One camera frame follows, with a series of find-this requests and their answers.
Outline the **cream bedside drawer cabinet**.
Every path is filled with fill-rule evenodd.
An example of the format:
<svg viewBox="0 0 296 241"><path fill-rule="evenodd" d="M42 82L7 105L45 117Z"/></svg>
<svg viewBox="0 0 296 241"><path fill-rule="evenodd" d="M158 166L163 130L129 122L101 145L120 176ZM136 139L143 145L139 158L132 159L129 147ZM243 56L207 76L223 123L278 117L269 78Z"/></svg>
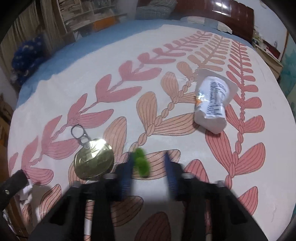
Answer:
<svg viewBox="0 0 296 241"><path fill-rule="evenodd" d="M269 47L266 44L255 44L253 42L252 46L259 54L259 56L264 60L264 62L269 66L274 77L278 81L280 74L283 70L283 65L281 64L281 62L276 58L276 56L273 55L273 53L269 50Z"/></svg>

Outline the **green fuzzy scrap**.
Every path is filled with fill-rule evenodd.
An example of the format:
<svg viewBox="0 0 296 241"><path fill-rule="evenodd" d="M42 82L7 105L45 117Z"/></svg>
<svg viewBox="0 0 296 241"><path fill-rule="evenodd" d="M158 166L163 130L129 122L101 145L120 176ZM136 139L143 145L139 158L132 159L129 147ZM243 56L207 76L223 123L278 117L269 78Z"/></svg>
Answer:
<svg viewBox="0 0 296 241"><path fill-rule="evenodd" d="M134 166L137 169L140 177L147 178L150 174L150 164L145 156L142 148L136 148L133 152Z"/></svg>

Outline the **blue bed sheet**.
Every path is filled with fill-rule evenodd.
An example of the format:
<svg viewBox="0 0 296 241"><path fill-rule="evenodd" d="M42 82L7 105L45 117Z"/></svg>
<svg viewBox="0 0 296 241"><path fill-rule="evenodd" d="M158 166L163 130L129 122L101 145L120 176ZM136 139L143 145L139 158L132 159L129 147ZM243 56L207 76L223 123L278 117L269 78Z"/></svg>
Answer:
<svg viewBox="0 0 296 241"><path fill-rule="evenodd" d="M40 81L49 80L52 75L58 74L68 68L73 62L83 56L132 35L148 30L158 29L162 25L175 25L200 29L205 32L212 32L223 37L236 40L250 48L252 47L249 42L236 35L230 35L203 25L186 23L178 20L162 19L126 21L124 23L112 25L111 27L105 28L96 33L92 33L57 51L49 60L43 62L37 71L22 85L16 107L19 108L31 97L32 94L35 93Z"/></svg>

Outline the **cluttered wooden bookshelf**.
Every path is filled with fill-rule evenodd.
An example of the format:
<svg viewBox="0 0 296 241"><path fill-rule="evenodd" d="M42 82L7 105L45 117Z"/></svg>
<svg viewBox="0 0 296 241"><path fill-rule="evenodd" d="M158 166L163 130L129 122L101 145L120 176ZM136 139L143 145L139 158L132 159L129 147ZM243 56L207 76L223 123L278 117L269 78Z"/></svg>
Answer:
<svg viewBox="0 0 296 241"><path fill-rule="evenodd" d="M127 16L118 8L118 1L36 1L36 5L50 53Z"/></svg>

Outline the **white blue pillow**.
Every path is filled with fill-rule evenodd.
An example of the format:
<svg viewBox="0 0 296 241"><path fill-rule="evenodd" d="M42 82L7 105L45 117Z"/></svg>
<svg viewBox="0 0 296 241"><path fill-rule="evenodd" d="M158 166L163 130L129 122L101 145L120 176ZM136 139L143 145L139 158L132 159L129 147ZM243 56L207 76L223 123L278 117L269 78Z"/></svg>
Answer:
<svg viewBox="0 0 296 241"><path fill-rule="evenodd" d="M230 27L228 27L225 23L222 23L218 20L214 20L210 18L205 18L201 16L187 16L187 17L181 18L180 21L186 22L186 23L203 25L205 27L213 28L224 33L229 33L229 34L233 33L233 30Z"/></svg>

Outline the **grey striped pillow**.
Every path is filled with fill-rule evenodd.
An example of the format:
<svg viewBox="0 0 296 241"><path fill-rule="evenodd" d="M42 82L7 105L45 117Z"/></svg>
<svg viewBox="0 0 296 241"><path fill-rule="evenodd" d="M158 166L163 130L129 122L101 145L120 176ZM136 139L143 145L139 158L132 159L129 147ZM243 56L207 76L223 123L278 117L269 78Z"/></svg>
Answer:
<svg viewBox="0 0 296 241"><path fill-rule="evenodd" d="M176 5L175 0L138 1L135 19L168 19Z"/></svg>

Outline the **white pink patterned bedspread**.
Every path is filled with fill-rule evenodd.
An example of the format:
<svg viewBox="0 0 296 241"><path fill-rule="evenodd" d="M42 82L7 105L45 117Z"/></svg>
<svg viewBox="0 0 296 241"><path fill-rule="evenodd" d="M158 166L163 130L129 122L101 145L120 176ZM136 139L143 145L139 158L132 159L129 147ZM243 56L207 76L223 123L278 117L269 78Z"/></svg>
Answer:
<svg viewBox="0 0 296 241"><path fill-rule="evenodd" d="M237 84L225 129L213 134L194 121L197 71ZM147 178L133 166L130 194L113 202L115 240L181 240L185 206L171 198L164 155L199 180L226 186L277 240L295 206L295 119L273 73L254 49L200 29L162 25L91 52L40 81L14 111L8 142L13 175L33 188L18 199L29 234L76 183L82 125L114 151L113 173L142 148Z"/></svg>

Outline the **dark red wooden headboard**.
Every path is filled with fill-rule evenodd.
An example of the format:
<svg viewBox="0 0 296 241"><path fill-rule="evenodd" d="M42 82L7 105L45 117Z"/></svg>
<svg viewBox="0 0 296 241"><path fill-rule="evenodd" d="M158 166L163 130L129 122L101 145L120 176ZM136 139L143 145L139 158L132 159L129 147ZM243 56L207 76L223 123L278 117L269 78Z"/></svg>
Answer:
<svg viewBox="0 0 296 241"><path fill-rule="evenodd" d="M254 10L237 1L182 0L169 20L180 20L187 16L201 16L225 23L233 30L233 35L252 42Z"/></svg>

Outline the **white pink wrapper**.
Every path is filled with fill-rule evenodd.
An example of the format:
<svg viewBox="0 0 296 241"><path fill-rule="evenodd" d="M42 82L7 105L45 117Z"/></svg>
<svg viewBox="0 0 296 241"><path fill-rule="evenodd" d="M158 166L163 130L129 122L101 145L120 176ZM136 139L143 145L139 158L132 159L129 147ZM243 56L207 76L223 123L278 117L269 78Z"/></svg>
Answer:
<svg viewBox="0 0 296 241"><path fill-rule="evenodd" d="M18 192L19 200L26 201L30 193L32 192L32 188L33 188L33 185L31 180L29 179L27 185Z"/></svg>

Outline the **dark blue star fabric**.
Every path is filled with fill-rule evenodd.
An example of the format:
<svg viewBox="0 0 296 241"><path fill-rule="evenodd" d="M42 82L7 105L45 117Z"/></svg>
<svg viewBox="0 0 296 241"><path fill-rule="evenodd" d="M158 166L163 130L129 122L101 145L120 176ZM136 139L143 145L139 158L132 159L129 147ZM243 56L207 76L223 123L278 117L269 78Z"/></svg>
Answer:
<svg viewBox="0 0 296 241"><path fill-rule="evenodd" d="M11 61L17 84L22 86L45 60L45 44L42 35L23 42Z"/></svg>

